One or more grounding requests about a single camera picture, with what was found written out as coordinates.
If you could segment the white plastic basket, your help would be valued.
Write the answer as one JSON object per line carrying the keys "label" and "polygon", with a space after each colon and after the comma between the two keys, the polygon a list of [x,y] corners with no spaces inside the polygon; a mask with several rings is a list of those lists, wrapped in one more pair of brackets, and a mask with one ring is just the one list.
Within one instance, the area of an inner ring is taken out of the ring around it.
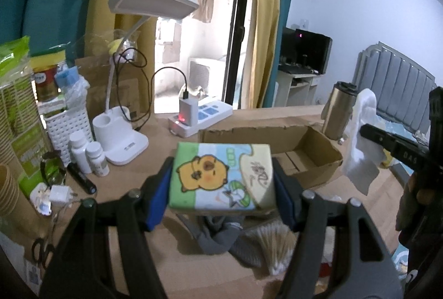
{"label": "white plastic basket", "polygon": [[85,106],[65,110],[59,114],[44,118],[47,134],[55,151],[60,152],[61,160],[66,166],[71,161],[69,149],[70,134],[82,130],[87,141],[93,140],[89,116]]}

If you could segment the green paper cup pack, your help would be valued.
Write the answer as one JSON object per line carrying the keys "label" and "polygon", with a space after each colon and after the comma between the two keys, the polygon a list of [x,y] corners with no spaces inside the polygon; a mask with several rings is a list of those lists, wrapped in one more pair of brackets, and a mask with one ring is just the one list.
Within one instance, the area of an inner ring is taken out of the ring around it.
{"label": "green paper cup pack", "polygon": [[1,44],[1,163],[25,196],[43,182],[40,163],[51,149],[32,87],[29,41]]}

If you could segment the white paper towel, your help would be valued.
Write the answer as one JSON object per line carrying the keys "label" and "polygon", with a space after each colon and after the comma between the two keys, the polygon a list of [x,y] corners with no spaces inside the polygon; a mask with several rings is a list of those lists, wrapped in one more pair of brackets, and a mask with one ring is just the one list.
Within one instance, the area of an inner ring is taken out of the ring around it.
{"label": "white paper towel", "polygon": [[348,134],[348,144],[342,173],[364,195],[368,195],[371,183],[379,174],[378,167],[386,159],[382,146],[360,134],[360,129],[367,123],[377,129],[385,128],[384,121],[376,114],[376,109],[375,94],[369,88],[363,89],[357,95],[351,120],[345,131]]}

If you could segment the black computer monitor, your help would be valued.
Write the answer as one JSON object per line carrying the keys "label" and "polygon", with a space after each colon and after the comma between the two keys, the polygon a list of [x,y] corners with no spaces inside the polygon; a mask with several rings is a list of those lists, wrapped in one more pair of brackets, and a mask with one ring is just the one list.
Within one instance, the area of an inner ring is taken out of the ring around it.
{"label": "black computer monitor", "polygon": [[289,74],[323,75],[333,40],[320,33],[285,28],[282,33],[279,70]]}

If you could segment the white usb charger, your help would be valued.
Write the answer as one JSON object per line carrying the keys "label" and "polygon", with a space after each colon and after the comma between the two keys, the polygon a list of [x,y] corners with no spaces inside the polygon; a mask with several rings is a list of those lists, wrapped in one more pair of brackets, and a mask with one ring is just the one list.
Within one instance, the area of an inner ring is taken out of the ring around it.
{"label": "white usb charger", "polygon": [[194,98],[179,100],[178,119],[184,125],[193,127],[198,122],[198,101]]}

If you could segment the black scissors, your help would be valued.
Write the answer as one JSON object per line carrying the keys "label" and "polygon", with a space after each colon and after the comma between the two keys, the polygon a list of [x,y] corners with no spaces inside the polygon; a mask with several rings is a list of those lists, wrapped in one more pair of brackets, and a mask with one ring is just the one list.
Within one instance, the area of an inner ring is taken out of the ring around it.
{"label": "black scissors", "polygon": [[32,244],[32,259],[46,270],[55,249],[48,240],[38,238]]}

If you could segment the small white pill bottle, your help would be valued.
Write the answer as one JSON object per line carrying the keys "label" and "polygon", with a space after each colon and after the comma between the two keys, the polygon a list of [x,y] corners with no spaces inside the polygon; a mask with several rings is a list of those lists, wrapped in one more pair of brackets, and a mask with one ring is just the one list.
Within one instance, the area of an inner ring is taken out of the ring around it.
{"label": "small white pill bottle", "polygon": [[110,173],[107,158],[98,141],[92,141],[86,146],[86,156],[92,172],[98,177],[105,177]]}

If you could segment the yellow lid jar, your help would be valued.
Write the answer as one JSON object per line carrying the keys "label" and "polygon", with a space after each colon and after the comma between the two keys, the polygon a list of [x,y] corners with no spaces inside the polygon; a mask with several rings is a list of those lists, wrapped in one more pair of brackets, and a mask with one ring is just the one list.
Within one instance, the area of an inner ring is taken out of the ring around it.
{"label": "yellow lid jar", "polygon": [[61,47],[49,48],[31,56],[38,102],[47,102],[58,97],[59,89],[55,76],[65,64],[65,50]]}

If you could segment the bag of cotton swabs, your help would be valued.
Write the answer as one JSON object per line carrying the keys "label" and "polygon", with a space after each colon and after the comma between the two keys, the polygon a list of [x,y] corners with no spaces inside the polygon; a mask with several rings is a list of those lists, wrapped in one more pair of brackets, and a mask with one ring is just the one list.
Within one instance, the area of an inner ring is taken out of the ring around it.
{"label": "bag of cotton swabs", "polygon": [[291,262],[298,234],[280,219],[249,228],[247,235],[260,245],[271,276],[286,272]]}

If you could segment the brown cardboard box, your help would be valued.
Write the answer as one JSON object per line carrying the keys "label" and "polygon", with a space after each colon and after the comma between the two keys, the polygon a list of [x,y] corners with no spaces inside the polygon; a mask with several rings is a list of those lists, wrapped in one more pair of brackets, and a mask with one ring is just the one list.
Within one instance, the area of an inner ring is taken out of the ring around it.
{"label": "brown cardboard box", "polygon": [[268,144],[284,172],[304,189],[327,183],[343,162],[342,153],[329,138],[311,126],[238,127],[203,130],[203,143]]}

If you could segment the cartoon tissue pack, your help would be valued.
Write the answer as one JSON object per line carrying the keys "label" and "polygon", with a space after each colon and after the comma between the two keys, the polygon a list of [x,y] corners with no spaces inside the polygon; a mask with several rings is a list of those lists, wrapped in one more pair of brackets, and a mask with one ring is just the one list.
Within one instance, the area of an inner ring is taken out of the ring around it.
{"label": "cartoon tissue pack", "polygon": [[268,144],[178,143],[169,206],[183,213],[276,208]]}

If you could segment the white power strip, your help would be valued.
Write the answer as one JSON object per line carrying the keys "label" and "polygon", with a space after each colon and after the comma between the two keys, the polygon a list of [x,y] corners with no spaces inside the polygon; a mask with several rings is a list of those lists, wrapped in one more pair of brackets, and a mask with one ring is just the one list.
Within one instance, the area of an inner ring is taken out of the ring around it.
{"label": "white power strip", "polygon": [[168,118],[169,130],[178,137],[188,138],[233,115],[233,107],[219,100],[212,102],[203,100],[202,104],[198,102],[198,122],[193,127],[181,123],[178,114]]}

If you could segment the grey bed headboard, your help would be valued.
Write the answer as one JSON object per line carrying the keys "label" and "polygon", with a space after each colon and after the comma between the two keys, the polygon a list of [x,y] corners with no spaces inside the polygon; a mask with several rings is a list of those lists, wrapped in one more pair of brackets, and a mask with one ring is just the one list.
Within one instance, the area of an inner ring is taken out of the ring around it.
{"label": "grey bed headboard", "polygon": [[430,128],[429,93],[436,80],[428,70],[379,42],[361,51],[353,84],[369,88],[377,100],[377,114],[402,124],[409,132],[425,134]]}

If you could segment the steel travel mug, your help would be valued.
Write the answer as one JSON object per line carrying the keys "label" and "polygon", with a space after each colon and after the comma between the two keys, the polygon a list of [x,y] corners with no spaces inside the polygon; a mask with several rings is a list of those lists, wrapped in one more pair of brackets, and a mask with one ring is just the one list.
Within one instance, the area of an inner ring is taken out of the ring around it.
{"label": "steel travel mug", "polygon": [[321,113],[321,119],[324,121],[322,133],[327,138],[336,141],[342,138],[351,117],[357,94],[357,86],[350,82],[337,82],[333,86]]}

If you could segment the grey socks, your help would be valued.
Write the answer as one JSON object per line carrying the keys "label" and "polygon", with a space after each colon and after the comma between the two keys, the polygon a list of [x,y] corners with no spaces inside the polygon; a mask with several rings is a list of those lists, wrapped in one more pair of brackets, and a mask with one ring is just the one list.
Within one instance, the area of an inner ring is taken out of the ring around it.
{"label": "grey socks", "polygon": [[260,246],[243,233],[243,216],[197,216],[196,222],[176,215],[206,255],[230,253],[241,265],[264,267]]}

